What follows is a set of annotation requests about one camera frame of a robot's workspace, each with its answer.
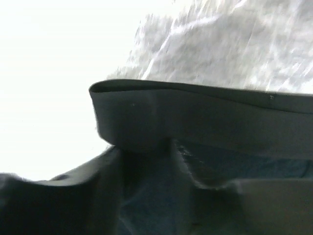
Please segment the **black underwear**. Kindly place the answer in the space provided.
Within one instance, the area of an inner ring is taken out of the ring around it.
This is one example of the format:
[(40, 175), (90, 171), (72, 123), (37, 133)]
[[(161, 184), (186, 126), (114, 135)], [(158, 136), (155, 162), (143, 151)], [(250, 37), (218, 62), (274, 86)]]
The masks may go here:
[(122, 152), (121, 235), (178, 235), (174, 140), (313, 161), (310, 95), (121, 79), (89, 94), (99, 136)]

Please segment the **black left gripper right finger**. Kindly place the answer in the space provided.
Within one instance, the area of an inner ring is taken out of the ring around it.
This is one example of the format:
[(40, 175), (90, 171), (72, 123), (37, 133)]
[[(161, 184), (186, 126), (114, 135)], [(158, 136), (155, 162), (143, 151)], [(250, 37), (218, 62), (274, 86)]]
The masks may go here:
[(310, 235), (313, 163), (174, 140), (179, 235)]

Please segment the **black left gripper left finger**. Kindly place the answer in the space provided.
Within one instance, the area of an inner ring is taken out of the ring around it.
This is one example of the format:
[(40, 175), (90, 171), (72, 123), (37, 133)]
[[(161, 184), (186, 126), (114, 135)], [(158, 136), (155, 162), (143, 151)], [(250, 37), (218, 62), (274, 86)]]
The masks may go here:
[(122, 166), (122, 152), (113, 147), (49, 181), (1, 174), (1, 234), (117, 234)]

